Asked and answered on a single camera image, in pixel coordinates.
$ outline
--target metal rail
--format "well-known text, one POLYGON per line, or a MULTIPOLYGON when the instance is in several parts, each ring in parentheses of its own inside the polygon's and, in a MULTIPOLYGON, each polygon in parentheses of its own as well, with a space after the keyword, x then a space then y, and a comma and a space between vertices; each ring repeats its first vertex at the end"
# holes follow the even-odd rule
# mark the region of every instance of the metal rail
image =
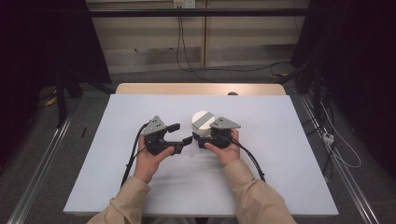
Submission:
POLYGON ((33 202, 35 201, 35 197, 37 196, 37 193, 40 190, 44 179, 46 178, 52 161, 56 156, 56 152, 58 151, 58 148, 61 145, 62 140, 64 139, 64 135, 67 132, 73 114, 78 107, 78 102, 76 102, 76 104, 72 108, 72 112, 69 114, 64 124, 60 128, 56 129, 55 134, 53 135, 52 140, 49 143, 49 146, 43 158, 41 159, 41 162, 35 170, 35 174, 33 175, 28 187, 26 188, 16 207, 14 208, 14 211, 12 212, 7 224, 22 224, 26 219, 29 210, 33 205, 33 202))
MULTIPOLYGON (((309 100, 308 97, 304 97, 301 95, 301 100, 303 102, 303 105, 306 109, 307 114, 309 115, 309 118, 312 119, 312 122, 315 126, 315 128, 319 127, 318 121, 315 119, 315 114, 312 111, 313 105, 311 101, 309 100)), ((319 137, 321 137, 322 132, 320 129, 318 129, 318 134, 319 137)), ((330 146, 328 144, 325 144, 326 150, 328 153, 330 153, 330 146)), ((338 151, 338 149, 335 147, 333 150, 335 153, 338 154, 338 156, 341 158, 341 155, 338 151)), ((361 217, 363 218, 364 222, 367 224, 374 224, 374 223, 380 223, 378 218, 375 215, 373 207, 370 205, 370 202, 367 200, 366 196, 364 195, 363 191, 359 187, 358 183, 356 182, 355 178, 353 177, 352 173, 350 173, 349 169, 347 168, 346 165, 344 165, 341 161, 339 161, 337 158, 335 158, 332 155, 332 162, 335 168, 337 169, 337 172, 341 176, 344 184, 346 185, 346 189, 349 192, 354 204, 356 205, 357 209, 361 213, 361 217)))
POLYGON ((336 10, 323 8, 186 8, 186 9, 42 9, 38 15, 93 18, 107 17, 305 17, 334 16, 336 10))

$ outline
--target black cable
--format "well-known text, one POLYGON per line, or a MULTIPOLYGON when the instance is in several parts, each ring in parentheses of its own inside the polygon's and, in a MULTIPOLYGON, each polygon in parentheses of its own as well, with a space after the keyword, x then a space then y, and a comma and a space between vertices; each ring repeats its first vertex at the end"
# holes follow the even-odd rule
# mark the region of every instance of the black cable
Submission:
POLYGON ((256 158, 254 158, 253 154, 251 154, 251 152, 247 148, 242 146, 242 144, 239 143, 236 139, 233 138, 231 142, 236 144, 238 147, 241 147, 247 153, 247 155, 253 161, 253 164, 256 166, 256 169, 259 172, 260 179, 265 182, 264 173, 262 172, 262 168, 260 167, 260 165, 257 162, 256 158))
POLYGON ((211 79, 209 79, 209 78, 205 78, 205 77, 199 76, 199 75, 196 74, 196 72, 191 68, 191 65, 190 65, 190 62, 189 62, 189 57, 187 57, 186 43, 185 43, 185 41, 184 41, 183 19, 182 19, 181 17, 178 17, 177 65, 178 65, 178 67, 179 67, 182 71, 185 71, 185 72, 192 72, 196 77, 198 77, 198 78, 200 78, 200 79, 202 79, 202 80, 205 80, 205 81, 208 81, 208 82, 217 83, 216 81, 211 80, 211 79), (185 56, 185 58, 186 58, 187 65, 189 66, 190 70, 186 70, 186 69, 182 68, 182 67, 180 66, 179 61, 178 61, 178 50, 179 50, 179 48, 180 48, 180 37, 182 38, 182 41, 183 41, 184 56, 185 56))
POLYGON ((312 119, 306 120, 304 122, 301 123, 301 126, 305 126, 306 124, 308 124, 309 122, 311 122, 312 120, 316 119, 317 117, 313 117, 312 119))
POLYGON ((271 83, 272 78, 273 78, 273 76, 274 76, 274 73, 273 73, 273 71, 272 71, 272 66, 270 66, 270 71, 271 71, 271 77, 270 77, 270 79, 268 80, 267 83, 271 83))
MULTIPOLYGON (((330 119, 331 120, 329 120, 329 122, 330 123, 332 123, 332 124, 334 124, 334 113, 333 113, 333 111, 332 111, 332 106, 331 106, 331 93, 327 90, 327 89, 325 89, 325 91, 327 92, 327 94, 325 95, 325 96, 320 96, 320 98, 322 98, 322 104, 323 104, 323 109, 325 110, 325 109, 327 109, 327 108, 329 108, 330 109, 330 111, 331 111, 331 117, 330 117, 330 119)), ((322 119, 323 121, 323 123, 324 123, 324 121, 327 119, 327 116, 326 116, 326 114, 325 114, 325 111, 322 111, 322 115, 324 116, 324 119, 322 119)), ((330 150, 330 152, 327 150, 327 148, 326 148, 326 144, 325 144, 325 142, 323 141, 323 137, 322 137, 322 144, 323 144, 323 146, 324 146, 324 148, 326 149, 326 152, 328 153, 328 155, 327 155, 327 159, 326 159, 326 162, 325 162, 325 165, 323 166, 323 168, 322 168, 322 174, 324 175, 324 173, 325 173, 325 171, 326 171, 326 169, 327 169, 327 165, 330 163, 330 166, 331 166, 331 172, 330 172, 330 180, 332 179, 332 171, 333 171, 333 168, 332 168, 332 160, 331 160, 331 157, 332 157, 332 154, 333 154, 333 152, 334 152, 334 148, 335 148, 335 135, 334 135, 334 129, 333 129, 333 127, 332 127, 332 125, 331 125, 331 127, 330 127, 330 131, 329 131, 329 133, 330 134, 332 134, 333 135, 333 138, 334 138, 334 140, 333 140, 333 142, 332 142, 332 145, 331 145, 331 150, 330 150)))
POLYGON ((139 136, 142 133, 143 129, 146 128, 147 126, 148 126, 148 123, 143 124, 143 126, 140 128, 139 132, 137 133, 136 139, 134 140, 134 147, 132 149, 131 158, 129 159, 128 164, 126 164, 126 170, 125 170, 124 176, 122 178, 121 186, 125 183, 126 179, 128 178, 129 172, 131 172, 132 165, 134 164, 134 158, 143 149, 146 149, 146 148, 142 148, 136 153, 136 155, 134 154, 134 152, 136 151, 136 145, 137 145, 137 141, 139 140, 139 136))
POLYGON ((279 63, 290 63, 290 62, 277 62, 277 63, 272 63, 272 64, 267 65, 267 66, 264 66, 264 67, 253 68, 253 69, 246 69, 246 70, 224 69, 224 68, 200 68, 200 69, 192 69, 192 67, 191 67, 191 65, 190 65, 190 62, 189 62, 189 58, 188 58, 188 56, 187 56, 186 43, 185 43, 185 40, 184 40, 183 19, 182 19, 181 17, 178 17, 178 22, 179 22, 179 24, 178 24, 178 41, 177 41, 177 66, 178 66, 178 68, 179 68, 180 70, 182 70, 182 71, 185 71, 185 72, 193 72, 194 75, 195 75, 196 77, 200 78, 200 79, 203 79, 203 80, 206 80, 206 81, 209 81, 209 82, 217 83, 217 82, 214 81, 214 80, 201 77, 201 76, 199 76, 198 74, 196 74, 195 72, 197 72, 197 71, 254 72, 254 71, 260 71, 260 70, 263 70, 263 69, 266 69, 266 68, 270 68, 270 69, 271 69, 271 79, 270 79, 270 81, 271 81, 271 80, 272 80, 272 77, 274 76, 274 74, 273 74, 273 72, 272 72, 272 66, 274 66, 274 65, 276 65, 276 64, 279 64, 279 63), (180 65, 180 62, 179 62, 179 60, 178 60, 178 52, 179 52, 179 49, 180 49, 180 37, 181 37, 182 42, 183 42, 184 55, 185 55, 185 58, 186 58, 186 61, 187 61, 187 65, 189 66, 190 70, 187 70, 187 69, 185 69, 185 68, 182 68, 181 65, 180 65))
POLYGON ((320 129, 321 129, 321 126, 319 125, 316 129, 312 130, 312 131, 309 132, 309 133, 306 133, 305 136, 308 136, 308 135, 310 135, 310 134, 312 134, 312 133, 315 133, 315 132, 317 132, 317 131, 320 130, 320 129))

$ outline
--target wire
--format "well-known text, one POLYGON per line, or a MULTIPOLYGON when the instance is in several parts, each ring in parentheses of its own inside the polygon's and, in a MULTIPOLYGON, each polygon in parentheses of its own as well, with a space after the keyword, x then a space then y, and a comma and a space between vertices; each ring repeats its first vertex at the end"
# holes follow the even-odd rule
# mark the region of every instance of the wire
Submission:
POLYGON ((178 17, 177 65, 178 65, 178 67, 179 67, 182 71, 185 71, 185 72, 192 72, 196 77, 198 77, 198 78, 200 78, 200 79, 202 79, 202 80, 209 81, 209 82, 213 82, 213 83, 217 83, 216 81, 211 80, 211 79, 209 79, 209 78, 205 78, 205 77, 199 76, 198 74, 196 74, 196 71, 194 71, 194 70, 191 68, 191 65, 190 65, 190 62, 189 62, 189 58, 187 57, 186 43, 185 43, 185 41, 184 41, 183 19, 182 19, 181 17, 178 17), (185 56, 185 58, 186 58, 187 65, 189 66, 190 70, 186 70, 186 69, 182 68, 182 67, 180 66, 179 61, 178 61, 178 51, 179 51, 179 48, 180 48, 180 37, 182 38, 182 41, 183 41, 184 56, 185 56))
POLYGON ((316 119, 317 117, 313 117, 312 119, 306 120, 304 122, 301 123, 301 126, 305 126, 306 124, 308 124, 309 122, 311 122, 312 120, 316 119))
POLYGON ((253 154, 251 154, 251 152, 247 148, 242 146, 242 144, 239 143, 236 139, 233 138, 231 142, 236 144, 237 146, 241 147, 247 153, 247 155, 253 161, 253 164, 256 166, 256 169, 259 172, 260 179, 265 182, 264 173, 262 172, 262 168, 260 167, 259 163, 256 161, 256 158, 254 158, 253 154))
POLYGON ((136 155, 134 154, 134 152, 136 151, 136 146, 137 146, 137 141, 139 140, 139 136, 142 133, 143 129, 146 128, 148 126, 148 123, 143 124, 143 126, 139 129, 139 131, 137 132, 136 135, 136 139, 134 140, 134 147, 132 148, 132 154, 131 157, 129 159, 128 164, 126 164, 126 169, 125 169, 125 173, 124 176, 122 178, 122 182, 121 182, 121 186, 125 183, 126 179, 128 178, 129 172, 131 172, 131 168, 132 165, 134 164, 134 158, 137 156, 137 154, 139 154, 143 149, 146 149, 145 147, 140 149, 136 155))
POLYGON ((306 133, 305 136, 308 136, 308 135, 310 135, 310 134, 312 134, 312 133, 315 133, 315 132, 317 132, 317 131, 320 130, 320 129, 321 129, 321 124, 319 124, 319 126, 318 126, 316 129, 312 130, 312 131, 309 132, 309 133, 306 133))
POLYGON ((353 147, 341 136, 341 134, 339 132, 337 132, 337 130, 335 129, 334 125, 332 124, 332 121, 330 120, 329 114, 326 111, 326 108, 324 107, 323 103, 320 102, 321 106, 323 107, 323 111, 326 114, 327 119, 330 122, 330 125, 332 126, 332 129, 334 130, 334 132, 346 143, 347 146, 349 146, 349 148, 352 150, 352 152, 356 155, 356 157, 359 160, 359 165, 351 165, 349 163, 347 163, 346 161, 344 161, 337 153, 335 153, 335 151, 330 147, 330 151, 334 154, 334 156, 340 160, 343 164, 345 164, 346 166, 349 166, 351 168, 359 168, 361 167, 361 158, 359 157, 358 153, 355 151, 355 149, 353 149, 353 147))
MULTIPOLYGON (((324 148, 326 149, 326 144, 324 143, 324 141, 321 141, 321 142, 322 142, 324 148)), ((334 146, 335 146, 335 143, 332 143, 332 150, 330 150, 330 152, 328 152, 328 157, 327 157, 326 162, 325 162, 325 164, 323 166, 323 169, 322 169, 322 174, 324 175, 324 173, 326 172, 326 169, 327 169, 327 164, 330 163, 330 168, 331 168, 330 179, 332 179, 332 160, 331 160, 331 156, 332 156, 332 154, 334 152, 334 146)))
POLYGON ((211 80, 209 78, 205 78, 205 77, 201 77, 198 74, 196 74, 196 72, 199 71, 226 71, 226 72, 254 72, 254 71, 260 71, 266 68, 270 68, 271 69, 271 79, 268 81, 268 83, 270 83, 270 81, 272 80, 274 74, 272 71, 272 67, 276 64, 280 64, 280 63, 290 63, 290 62, 277 62, 277 63, 272 63, 270 65, 266 65, 264 67, 260 67, 260 68, 253 68, 253 69, 224 69, 224 68, 199 68, 199 69, 192 69, 191 65, 190 65, 190 61, 189 58, 187 56, 187 51, 186 51, 186 43, 184 40, 184 26, 183 26, 183 19, 181 17, 178 17, 178 41, 177 41, 177 66, 179 67, 180 70, 185 71, 185 72, 193 72, 194 75, 200 79, 209 81, 209 82, 214 82, 217 83, 214 80, 211 80), (180 49, 180 38, 182 39, 182 43, 183 43, 183 51, 184 51, 184 56, 186 58, 187 61, 187 65, 189 67, 189 69, 185 69, 183 67, 181 67, 180 65, 180 61, 178 59, 178 53, 179 53, 179 49, 180 49))

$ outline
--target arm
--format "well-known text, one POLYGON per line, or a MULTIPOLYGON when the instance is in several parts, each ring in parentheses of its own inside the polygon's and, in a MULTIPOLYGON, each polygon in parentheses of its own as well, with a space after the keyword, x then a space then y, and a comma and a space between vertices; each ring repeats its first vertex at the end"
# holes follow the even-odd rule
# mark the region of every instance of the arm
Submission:
POLYGON ((141 223, 142 207, 149 193, 148 183, 160 166, 160 162, 174 152, 169 147, 157 156, 145 150, 144 137, 139 137, 139 150, 134 168, 134 176, 130 176, 110 205, 94 216, 88 223, 141 223))
MULTIPOLYGON (((232 129, 238 140, 238 131, 232 129)), ((214 152, 224 165, 228 184, 235 197, 235 214, 245 223, 295 223, 284 199, 274 189, 254 178, 248 166, 240 160, 240 149, 234 144, 218 148, 209 143, 205 147, 214 152)))

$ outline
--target white mat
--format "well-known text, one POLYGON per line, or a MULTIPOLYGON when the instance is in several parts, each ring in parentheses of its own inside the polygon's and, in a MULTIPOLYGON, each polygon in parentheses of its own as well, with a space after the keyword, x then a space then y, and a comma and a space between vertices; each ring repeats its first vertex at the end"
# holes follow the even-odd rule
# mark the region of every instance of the white mat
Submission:
MULTIPOLYGON (((289 96, 112 95, 64 211, 102 211, 120 189, 140 127, 160 116, 180 123, 165 140, 191 136, 191 117, 201 110, 242 126, 239 141, 256 157, 265 179, 295 216, 333 216, 337 209, 321 175, 289 96)), ((242 158, 257 170, 245 152, 242 158)), ((195 141, 163 161, 149 184, 144 208, 149 216, 233 216, 234 200, 222 166, 195 141)))

